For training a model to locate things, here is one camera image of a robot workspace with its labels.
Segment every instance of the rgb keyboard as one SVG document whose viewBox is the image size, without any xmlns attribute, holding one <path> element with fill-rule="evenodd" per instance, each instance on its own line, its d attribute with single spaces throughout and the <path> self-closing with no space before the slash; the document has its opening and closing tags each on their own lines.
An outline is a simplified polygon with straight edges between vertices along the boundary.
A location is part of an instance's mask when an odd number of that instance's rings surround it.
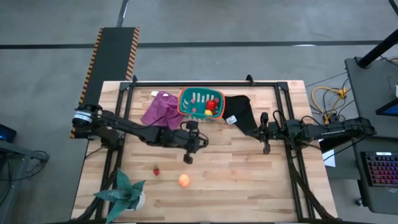
<svg viewBox="0 0 398 224">
<path fill-rule="evenodd" d="M 362 152 L 368 182 L 375 187 L 398 187 L 398 154 Z"/>
</svg>

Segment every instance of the plant leaf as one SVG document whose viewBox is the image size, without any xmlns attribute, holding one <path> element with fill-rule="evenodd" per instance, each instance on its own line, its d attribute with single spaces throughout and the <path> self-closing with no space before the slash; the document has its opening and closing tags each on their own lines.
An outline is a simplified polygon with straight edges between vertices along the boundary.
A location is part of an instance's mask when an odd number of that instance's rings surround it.
<svg viewBox="0 0 398 224">
<path fill-rule="evenodd" d="M 130 203 L 129 208 L 132 208 L 132 209 L 134 209 L 134 210 L 137 209 L 138 202 L 139 202 L 138 198 L 137 198 L 136 200 L 133 200 L 133 201 Z"/>
<path fill-rule="evenodd" d="M 130 203 L 122 201 L 122 200 L 118 200 L 111 212 L 108 214 L 108 216 L 106 217 L 106 224 L 110 223 L 111 221 L 113 221 L 116 217 L 118 217 L 120 215 L 120 213 L 123 212 L 124 209 L 128 208 L 130 205 Z"/>
<path fill-rule="evenodd" d="M 128 198 L 129 202 L 136 200 L 141 195 L 141 192 L 139 190 L 136 190 L 132 187 L 130 187 L 129 192 L 130 192 L 130 197 Z"/>
<path fill-rule="evenodd" d="M 142 190 L 144 189 L 144 183 L 145 183 L 145 181 L 143 180 L 143 181 L 140 181 L 140 182 L 137 182 L 137 183 L 133 184 L 132 187 L 134 189 L 136 189 L 136 190 L 139 190 L 140 193 L 141 193 Z"/>
<path fill-rule="evenodd" d="M 116 177 L 116 182 L 118 183 L 118 188 L 120 189 L 131 187 L 129 177 L 125 173 L 123 173 L 119 168 L 118 168 L 118 176 Z"/>
<path fill-rule="evenodd" d="M 99 197 L 103 200 L 108 200 L 115 202 L 117 200 L 127 200 L 131 198 L 131 193 L 127 189 L 117 189 L 117 190 L 103 190 L 101 192 L 95 193 L 95 197 Z"/>
</svg>

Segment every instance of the wooden tabletop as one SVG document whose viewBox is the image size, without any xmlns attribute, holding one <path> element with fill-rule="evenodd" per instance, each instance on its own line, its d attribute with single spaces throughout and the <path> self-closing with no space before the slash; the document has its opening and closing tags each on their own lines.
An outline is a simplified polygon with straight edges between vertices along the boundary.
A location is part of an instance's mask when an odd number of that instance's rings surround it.
<svg viewBox="0 0 398 224">
<path fill-rule="evenodd" d="M 287 81 L 296 118 L 311 115 L 303 81 Z M 114 111 L 120 82 L 104 82 L 99 104 Z M 183 87 L 134 87 L 130 120 L 140 123 L 153 96 L 151 91 L 165 90 L 178 96 Z M 262 112 L 277 110 L 271 87 L 214 87 L 226 96 L 246 95 L 251 100 L 257 125 Z M 289 170 L 282 141 L 270 141 L 271 153 L 262 153 L 263 143 L 245 136 L 225 120 L 200 121 L 201 133 L 209 137 L 208 147 L 192 154 L 193 164 L 183 162 L 185 150 L 151 147 L 137 137 L 127 135 L 121 169 L 131 182 L 147 180 L 144 208 L 125 211 L 119 222 L 291 222 L 296 212 L 290 186 Z M 100 147 L 91 141 L 87 153 Z M 319 149 L 303 150 L 310 188 L 329 213 L 336 216 L 322 154 Z M 81 215 L 100 189 L 106 150 L 96 152 L 84 163 L 72 218 Z M 152 172 L 159 166 L 160 175 Z M 178 185 L 178 177 L 187 174 L 190 184 Z M 304 214 L 305 201 L 301 194 Z"/>
</svg>

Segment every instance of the green basket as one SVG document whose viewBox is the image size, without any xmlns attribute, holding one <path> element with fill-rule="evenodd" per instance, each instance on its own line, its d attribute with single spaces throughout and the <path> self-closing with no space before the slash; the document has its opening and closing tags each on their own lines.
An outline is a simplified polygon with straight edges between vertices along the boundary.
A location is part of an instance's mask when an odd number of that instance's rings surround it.
<svg viewBox="0 0 398 224">
<path fill-rule="evenodd" d="M 205 115 L 206 102 L 218 98 L 218 112 L 215 115 Z M 184 115 L 191 115 L 196 119 L 220 119 L 224 113 L 225 97 L 224 94 L 217 90 L 211 90 L 208 88 L 200 87 L 185 87 L 178 98 L 178 112 Z"/>
</svg>

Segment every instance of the gray floor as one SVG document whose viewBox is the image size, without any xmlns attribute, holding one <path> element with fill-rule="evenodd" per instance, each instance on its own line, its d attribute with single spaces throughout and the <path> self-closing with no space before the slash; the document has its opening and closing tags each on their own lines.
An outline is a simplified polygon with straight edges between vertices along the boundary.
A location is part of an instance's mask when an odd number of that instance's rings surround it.
<svg viewBox="0 0 398 224">
<path fill-rule="evenodd" d="M 121 3 L 0 0 L 0 45 L 93 43 L 100 27 L 116 25 Z M 387 0 L 131 0 L 124 26 L 141 27 L 140 42 L 381 40 L 397 21 Z M 344 72 L 345 58 L 373 47 L 139 49 L 134 73 L 140 80 L 242 80 L 250 73 L 258 80 L 296 79 L 309 85 Z M 394 47 L 385 56 L 396 52 Z M 0 123 L 18 130 L 17 144 L 51 155 L 43 172 L 24 181 L 13 223 L 60 222 L 70 216 L 86 147 L 84 140 L 69 139 L 70 121 L 91 53 L 0 50 Z M 341 75 L 307 92 L 322 85 L 339 88 L 345 80 Z M 330 97 L 328 107 L 334 102 Z M 342 114 L 357 116 L 354 103 Z M 396 216 L 354 205 L 355 182 L 330 182 L 340 218 L 396 223 Z"/>
</svg>

